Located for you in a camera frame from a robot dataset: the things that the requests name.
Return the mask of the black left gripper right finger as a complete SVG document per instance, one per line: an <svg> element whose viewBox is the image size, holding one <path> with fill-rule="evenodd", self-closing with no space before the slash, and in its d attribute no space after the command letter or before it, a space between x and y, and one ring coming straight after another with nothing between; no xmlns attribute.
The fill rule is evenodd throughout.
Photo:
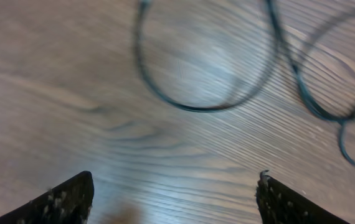
<svg viewBox="0 0 355 224"><path fill-rule="evenodd" d="M267 172L260 173L255 194L263 224L348 224Z"/></svg>

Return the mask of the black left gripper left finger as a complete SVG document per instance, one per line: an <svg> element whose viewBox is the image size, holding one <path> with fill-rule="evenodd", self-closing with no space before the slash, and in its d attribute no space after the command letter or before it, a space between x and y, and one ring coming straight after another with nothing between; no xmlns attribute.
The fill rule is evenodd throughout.
<svg viewBox="0 0 355 224"><path fill-rule="evenodd" d="M85 224L93 197L92 173L83 171L27 204L0 216L0 224Z"/></svg>

